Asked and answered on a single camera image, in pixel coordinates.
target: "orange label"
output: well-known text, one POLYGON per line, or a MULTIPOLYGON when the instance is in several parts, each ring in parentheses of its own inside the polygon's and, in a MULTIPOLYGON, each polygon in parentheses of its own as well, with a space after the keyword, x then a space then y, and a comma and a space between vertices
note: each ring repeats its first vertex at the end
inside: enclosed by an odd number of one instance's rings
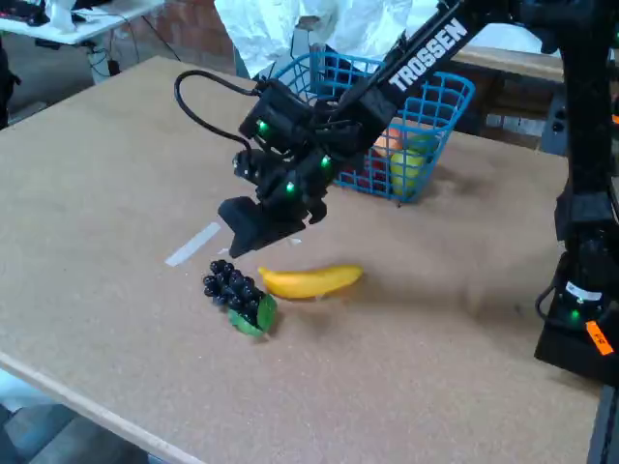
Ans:
POLYGON ((602 356, 609 355, 613 352, 612 346, 610 346, 610 343, 608 343, 608 340, 606 340, 606 337, 600 330, 600 327, 598 326, 596 321, 587 322, 587 332, 589 333, 589 336, 591 336, 593 342, 598 347, 600 353, 602 353, 602 356))

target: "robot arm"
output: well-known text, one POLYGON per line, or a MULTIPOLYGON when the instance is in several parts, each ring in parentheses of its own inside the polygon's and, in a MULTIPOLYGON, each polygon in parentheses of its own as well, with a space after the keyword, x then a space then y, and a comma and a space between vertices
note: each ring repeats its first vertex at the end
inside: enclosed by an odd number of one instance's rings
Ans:
POLYGON ((398 40, 379 71, 337 104, 310 106, 280 82, 260 81, 253 91, 259 101, 240 133, 261 149, 244 140, 246 150, 234 161, 235 174, 256 185, 258 202, 231 198, 219 209, 235 233, 230 255, 303 230, 308 217, 309 224, 323 219, 326 187, 344 167, 363 162, 398 109, 442 62, 491 22, 524 26, 542 39, 544 52, 561 51, 570 142, 569 179, 555 211, 566 251, 536 304, 545 319, 536 356, 619 385, 619 356, 596 364, 600 356, 591 355, 585 331, 585 321, 611 325, 619 342, 619 316, 609 322, 619 313, 610 310, 619 301, 619 208, 611 193, 607 69, 618 15, 616 0, 442 0, 412 38, 398 40), (540 305, 551 293, 546 314, 540 305))

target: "green leaf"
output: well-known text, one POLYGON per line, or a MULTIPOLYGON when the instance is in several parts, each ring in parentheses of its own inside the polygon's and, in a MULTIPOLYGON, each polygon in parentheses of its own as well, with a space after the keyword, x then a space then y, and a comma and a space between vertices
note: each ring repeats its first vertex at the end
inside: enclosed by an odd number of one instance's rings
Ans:
POLYGON ((245 318, 241 316, 241 314, 239 314, 233 309, 228 310, 228 321, 230 321, 230 324, 236 327, 239 332, 242 332, 245 335, 256 337, 264 335, 264 332, 262 332, 257 327, 254 327, 252 324, 246 321, 245 318))
POLYGON ((278 304, 271 295, 266 295, 260 300, 258 306, 258 326, 264 332, 271 330, 273 323, 275 322, 275 316, 278 312, 278 304))

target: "yellow banana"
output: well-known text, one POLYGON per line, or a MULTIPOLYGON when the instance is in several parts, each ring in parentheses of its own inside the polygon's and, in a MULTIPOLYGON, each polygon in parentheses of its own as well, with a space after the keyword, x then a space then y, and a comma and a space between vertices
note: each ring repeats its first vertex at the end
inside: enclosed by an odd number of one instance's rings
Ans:
POLYGON ((258 268, 267 291, 282 298, 311 298, 325 295, 354 283, 364 270, 343 265, 299 273, 277 273, 258 268))

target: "blue plastic basket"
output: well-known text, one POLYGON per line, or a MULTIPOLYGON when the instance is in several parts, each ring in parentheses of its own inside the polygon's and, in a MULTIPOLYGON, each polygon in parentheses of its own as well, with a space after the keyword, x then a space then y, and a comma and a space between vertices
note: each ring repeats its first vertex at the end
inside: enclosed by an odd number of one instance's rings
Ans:
MULTIPOLYGON (((276 74, 309 103, 338 98, 360 77, 382 63, 329 51, 300 56, 276 74)), ((368 151, 363 172, 342 171, 337 185, 365 193, 414 200, 423 190, 458 118, 475 93, 475 85, 458 75, 436 72, 411 97, 389 132, 368 151)))

